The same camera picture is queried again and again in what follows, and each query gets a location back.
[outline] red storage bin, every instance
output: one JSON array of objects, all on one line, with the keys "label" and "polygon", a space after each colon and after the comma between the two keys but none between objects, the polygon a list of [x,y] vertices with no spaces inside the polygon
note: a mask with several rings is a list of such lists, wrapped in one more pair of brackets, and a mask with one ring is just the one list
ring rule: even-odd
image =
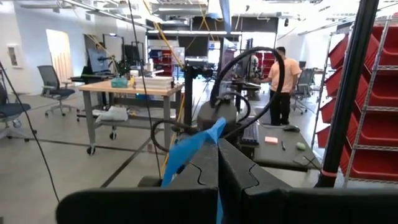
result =
[{"label": "red storage bin", "polygon": [[[398,76],[376,76],[369,99],[369,106],[398,107]],[[362,76],[359,80],[356,102],[362,108],[368,92],[368,81]]]},{"label": "red storage bin", "polygon": [[[383,26],[373,27],[372,35],[369,40],[368,50],[365,56],[365,65],[369,70],[372,70],[374,61],[376,59],[377,50],[379,48]],[[398,27],[388,28],[386,41],[384,42],[383,50],[379,65],[398,65],[398,44],[395,37],[398,35]],[[398,75],[398,71],[379,71],[378,75]]]},{"label": "red storage bin", "polygon": [[[359,116],[351,114],[347,130],[349,143],[354,144],[358,130]],[[368,146],[398,147],[398,114],[394,113],[366,113],[362,125],[359,144]]]},{"label": "red storage bin", "polygon": [[326,144],[328,143],[328,137],[329,137],[329,130],[330,127],[324,128],[317,132],[317,138],[318,138],[318,147],[319,148],[325,148]]},{"label": "red storage bin", "polygon": [[327,80],[325,80],[326,92],[328,93],[328,96],[337,95],[342,74],[343,74],[343,66],[337,68],[334,74],[332,74]]},{"label": "red storage bin", "polygon": [[337,69],[343,66],[344,55],[348,45],[348,35],[346,35],[343,40],[341,40],[336,47],[329,53],[330,66],[332,69]]},{"label": "red storage bin", "polygon": [[324,123],[326,124],[331,123],[331,117],[333,116],[335,105],[336,105],[336,99],[333,99],[320,108],[322,114],[322,121]]},{"label": "red storage bin", "polygon": [[[346,143],[341,155],[340,167],[347,173],[351,146]],[[350,177],[371,180],[398,180],[398,153],[392,151],[357,150]]]}]

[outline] workbench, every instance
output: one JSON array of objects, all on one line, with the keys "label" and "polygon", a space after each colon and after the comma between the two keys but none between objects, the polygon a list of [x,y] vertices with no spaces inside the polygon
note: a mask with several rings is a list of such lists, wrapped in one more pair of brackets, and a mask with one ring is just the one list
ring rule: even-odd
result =
[{"label": "workbench", "polygon": [[[99,123],[95,123],[93,116],[93,105],[91,104],[91,92],[104,92],[109,93],[111,95],[111,105],[133,105],[133,106],[146,106],[146,100],[139,100],[134,98],[115,98],[113,94],[127,94],[127,95],[135,95],[135,94],[143,94],[161,96],[163,98],[160,100],[149,100],[149,105],[151,108],[163,108],[163,119],[170,119],[170,110],[172,108],[176,109],[176,117],[179,114],[179,108],[181,105],[181,90],[183,85],[178,84],[175,85],[170,90],[156,90],[156,89],[147,89],[145,92],[144,89],[138,89],[133,87],[127,88],[113,88],[111,86],[111,80],[87,84],[83,86],[79,86],[78,89],[83,92],[83,99],[85,104],[85,113],[86,113],[86,122],[87,122],[87,130],[88,137],[90,140],[90,147],[87,149],[88,154],[93,154],[95,152],[95,129],[105,125],[112,126],[113,130],[115,127],[134,127],[130,123],[130,119],[144,119],[148,120],[148,117],[140,117],[140,116],[129,116],[129,120],[127,121],[100,121]],[[170,97],[175,95],[175,101],[170,101]],[[152,118],[152,122],[159,120],[159,118]],[[165,139],[165,147],[168,147],[171,142],[171,125],[168,123],[164,124],[164,139]]]},{"label": "workbench", "polygon": [[[265,136],[278,138],[278,143],[266,143]],[[281,141],[284,143],[285,150],[282,148]],[[295,146],[298,142],[304,143],[307,149],[305,151],[298,150]],[[262,167],[301,172],[322,168],[301,133],[284,131],[280,127],[259,126],[259,144],[259,147],[254,150],[253,161]]]}]

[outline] computer mouse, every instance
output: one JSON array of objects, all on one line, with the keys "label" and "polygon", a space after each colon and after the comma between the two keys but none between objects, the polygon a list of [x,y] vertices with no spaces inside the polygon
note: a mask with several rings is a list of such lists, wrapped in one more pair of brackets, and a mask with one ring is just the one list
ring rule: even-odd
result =
[{"label": "computer mouse", "polygon": [[291,125],[288,124],[283,128],[284,131],[291,131],[291,132],[296,132],[299,133],[300,132],[300,128],[295,126],[295,125]]}]

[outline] sticky note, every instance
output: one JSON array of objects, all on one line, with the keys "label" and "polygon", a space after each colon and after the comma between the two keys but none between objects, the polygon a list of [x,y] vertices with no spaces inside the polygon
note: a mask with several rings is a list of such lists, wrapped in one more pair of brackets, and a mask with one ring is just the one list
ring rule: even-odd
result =
[{"label": "sticky note", "polygon": [[278,138],[266,136],[265,142],[266,143],[271,143],[271,144],[278,144]]}]

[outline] keyboard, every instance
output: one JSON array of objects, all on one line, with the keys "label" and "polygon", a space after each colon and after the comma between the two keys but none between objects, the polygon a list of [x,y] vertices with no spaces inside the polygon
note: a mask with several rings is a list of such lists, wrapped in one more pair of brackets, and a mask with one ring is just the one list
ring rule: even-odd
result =
[{"label": "keyboard", "polygon": [[256,147],[259,145],[259,126],[253,123],[243,132],[241,145]]}]

